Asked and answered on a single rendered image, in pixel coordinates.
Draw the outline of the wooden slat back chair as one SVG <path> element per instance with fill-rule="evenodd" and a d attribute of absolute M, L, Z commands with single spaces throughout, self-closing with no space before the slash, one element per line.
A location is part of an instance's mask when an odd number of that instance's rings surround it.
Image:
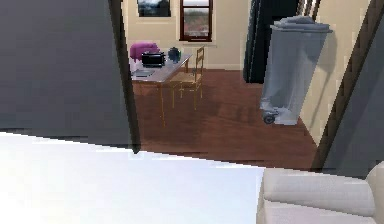
<path fill-rule="evenodd" d="M 201 46 L 196 51 L 195 67 L 190 72 L 178 72 L 171 80 L 171 96 L 172 107 L 175 107 L 175 92 L 180 93 L 183 97 L 185 91 L 192 91 L 193 107 L 197 109 L 197 91 L 200 91 L 200 97 L 203 97 L 202 83 L 203 83 L 203 69 L 205 59 L 205 48 Z"/>

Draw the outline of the grey laptop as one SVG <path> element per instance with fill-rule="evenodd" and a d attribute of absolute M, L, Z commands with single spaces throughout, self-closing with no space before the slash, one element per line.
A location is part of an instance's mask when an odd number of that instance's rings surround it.
<path fill-rule="evenodd" d="M 131 76 L 133 76 L 133 77 L 149 77 L 154 72 L 155 72 L 154 70 L 137 69 L 131 73 Z"/>

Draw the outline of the dark framed picture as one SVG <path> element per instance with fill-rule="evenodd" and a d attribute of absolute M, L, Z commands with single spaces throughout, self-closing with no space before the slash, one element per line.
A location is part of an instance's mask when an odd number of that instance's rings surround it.
<path fill-rule="evenodd" d="M 169 0 L 137 0 L 140 17 L 170 17 Z"/>

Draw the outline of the black toaster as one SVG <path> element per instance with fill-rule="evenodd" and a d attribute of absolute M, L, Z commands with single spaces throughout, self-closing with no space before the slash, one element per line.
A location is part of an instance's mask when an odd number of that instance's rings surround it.
<path fill-rule="evenodd" d="M 144 52 L 142 64 L 144 67 L 162 67 L 165 65 L 165 54 L 163 52 Z"/>

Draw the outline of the grey wheeled bin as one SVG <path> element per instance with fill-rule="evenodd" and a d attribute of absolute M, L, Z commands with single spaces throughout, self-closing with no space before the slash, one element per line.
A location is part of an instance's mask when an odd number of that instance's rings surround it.
<path fill-rule="evenodd" d="M 296 125 L 330 26 L 310 16 L 275 21 L 260 99 L 265 124 Z"/>

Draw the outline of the grey top dining table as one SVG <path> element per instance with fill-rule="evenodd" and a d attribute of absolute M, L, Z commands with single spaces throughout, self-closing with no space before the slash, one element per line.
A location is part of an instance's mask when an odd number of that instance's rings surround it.
<path fill-rule="evenodd" d="M 163 89 L 167 81 L 177 73 L 178 69 L 180 69 L 183 65 L 188 65 L 190 58 L 191 54 L 182 54 L 179 62 L 173 63 L 172 61 L 167 60 L 165 62 L 165 65 L 161 68 L 144 68 L 143 66 L 138 65 L 137 68 L 139 70 L 151 71 L 151 74 L 147 77 L 131 77 L 132 82 L 135 84 L 153 85 L 158 89 L 160 118 L 162 121 L 162 125 L 165 125 Z"/>

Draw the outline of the black fridge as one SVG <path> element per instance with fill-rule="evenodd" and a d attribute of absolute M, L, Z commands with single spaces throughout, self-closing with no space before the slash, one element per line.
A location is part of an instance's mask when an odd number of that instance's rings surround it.
<path fill-rule="evenodd" d="M 298 0 L 251 0 L 243 66 L 246 83 L 264 83 L 270 26 L 282 18 L 295 16 L 297 5 Z"/>

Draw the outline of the red framed window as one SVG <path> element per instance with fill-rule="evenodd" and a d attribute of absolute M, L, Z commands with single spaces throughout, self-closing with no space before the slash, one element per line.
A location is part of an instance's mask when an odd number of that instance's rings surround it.
<path fill-rule="evenodd" d="M 180 0 L 180 41 L 212 41 L 213 0 Z"/>

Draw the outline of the pink chair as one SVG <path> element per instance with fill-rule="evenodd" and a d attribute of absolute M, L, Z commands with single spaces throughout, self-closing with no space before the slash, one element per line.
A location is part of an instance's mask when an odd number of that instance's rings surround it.
<path fill-rule="evenodd" d="M 157 53 L 159 51 L 159 47 L 154 42 L 136 42 L 130 46 L 129 56 L 136 62 L 137 60 L 142 60 L 144 52 Z"/>

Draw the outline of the dark blue kettle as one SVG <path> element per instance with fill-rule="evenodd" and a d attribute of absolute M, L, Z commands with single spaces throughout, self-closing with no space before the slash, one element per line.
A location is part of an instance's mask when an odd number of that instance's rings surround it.
<path fill-rule="evenodd" d="M 168 51 L 168 57 L 173 63 L 178 63 L 181 59 L 181 51 L 176 47 L 171 47 Z"/>

